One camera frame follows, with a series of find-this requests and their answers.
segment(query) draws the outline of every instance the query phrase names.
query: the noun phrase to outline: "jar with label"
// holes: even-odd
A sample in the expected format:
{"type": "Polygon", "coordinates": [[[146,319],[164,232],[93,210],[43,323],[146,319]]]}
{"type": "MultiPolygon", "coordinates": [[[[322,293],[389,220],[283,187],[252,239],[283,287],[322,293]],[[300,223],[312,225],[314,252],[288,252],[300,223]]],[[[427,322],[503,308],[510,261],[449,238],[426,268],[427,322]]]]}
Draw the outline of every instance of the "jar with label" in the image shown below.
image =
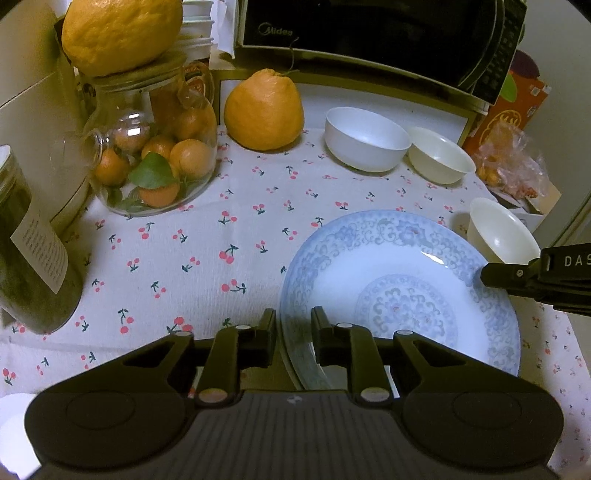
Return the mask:
{"type": "Polygon", "coordinates": [[[90,79],[97,107],[83,151],[96,195],[115,213],[170,210],[212,176],[217,120],[209,101],[185,82],[185,58],[168,51],[139,69],[90,79]]]}
{"type": "Polygon", "coordinates": [[[51,333],[76,309],[82,279],[40,215],[7,145],[0,147],[0,307],[35,333],[51,333]]]}

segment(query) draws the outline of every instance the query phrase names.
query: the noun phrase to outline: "food in plastic bag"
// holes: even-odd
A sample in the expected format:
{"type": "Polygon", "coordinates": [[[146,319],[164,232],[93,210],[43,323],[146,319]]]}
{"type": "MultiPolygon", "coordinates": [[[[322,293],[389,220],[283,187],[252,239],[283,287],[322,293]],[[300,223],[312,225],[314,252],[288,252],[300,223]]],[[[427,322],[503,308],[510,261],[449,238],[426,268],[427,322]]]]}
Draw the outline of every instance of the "food in plastic bag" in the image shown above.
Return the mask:
{"type": "Polygon", "coordinates": [[[549,178],[541,151],[514,125],[497,122],[472,159],[476,174],[491,189],[500,189],[516,199],[548,193],[549,178]]]}

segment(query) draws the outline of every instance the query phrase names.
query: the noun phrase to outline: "tablecloth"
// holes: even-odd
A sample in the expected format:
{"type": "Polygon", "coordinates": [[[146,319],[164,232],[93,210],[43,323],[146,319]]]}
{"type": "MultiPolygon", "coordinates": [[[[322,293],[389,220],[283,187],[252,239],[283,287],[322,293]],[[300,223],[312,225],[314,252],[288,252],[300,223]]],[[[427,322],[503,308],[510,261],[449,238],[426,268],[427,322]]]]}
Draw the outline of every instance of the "tablecloth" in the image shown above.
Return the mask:
{"type": "MultiPolygon", "coordinates": [[[[210,338],[225,326],[255,325],[266,307],[277,307],[300,245],[339,216],[395,209],[465,236],[470,202],[491,197],[474,174],[442,187],[406,160],[387,174],[362,174],[334,159],[322,134],[304,130],[295,147],[260,154],[220,129],[207,189],[162,215],[126,218],[92,199],[63,236],[85,277],[80,304],[50,335],[18,323],[3,329],[0,395],[38,392],[178,330],[210,338]]],[[[565,314],[512,301],[522,335],[520,375],[552,393],[564,411],[550,462],[564,472],[591,453],[589,372],[565,314]]]]}

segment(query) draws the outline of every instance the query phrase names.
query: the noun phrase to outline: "jar of oranges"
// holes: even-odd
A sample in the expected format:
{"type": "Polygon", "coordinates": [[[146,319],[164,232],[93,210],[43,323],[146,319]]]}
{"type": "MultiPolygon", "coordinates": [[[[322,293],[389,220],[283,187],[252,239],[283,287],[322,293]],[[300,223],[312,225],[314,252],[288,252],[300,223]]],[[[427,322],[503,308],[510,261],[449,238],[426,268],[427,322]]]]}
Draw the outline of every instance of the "jar of oranges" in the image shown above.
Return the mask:
{"type": "Polygon", "coordinates": [[[97,107],[84,128],[90,183],[115,213],[147,216],[194,198],[212,176],[217,122],[169,51],[130,72],[94,78],[97,107]]]}

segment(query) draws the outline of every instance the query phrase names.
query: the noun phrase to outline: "ribbed black surface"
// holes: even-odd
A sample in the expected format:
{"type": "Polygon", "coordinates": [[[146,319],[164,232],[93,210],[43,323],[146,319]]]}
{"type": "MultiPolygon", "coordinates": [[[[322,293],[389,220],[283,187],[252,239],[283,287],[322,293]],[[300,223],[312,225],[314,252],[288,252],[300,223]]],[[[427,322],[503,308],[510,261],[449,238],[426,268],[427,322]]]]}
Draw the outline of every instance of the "ribbed black surface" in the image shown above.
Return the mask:
{"type": "Polygon", "coordinates": [[[441,465],[402,435],[389,413],[345,393],[246,392],[197,416],[183,440],[136,468],[74,473],[43,467],[34,480],[550,480],[537,467],[505,475],[441,465]]]}

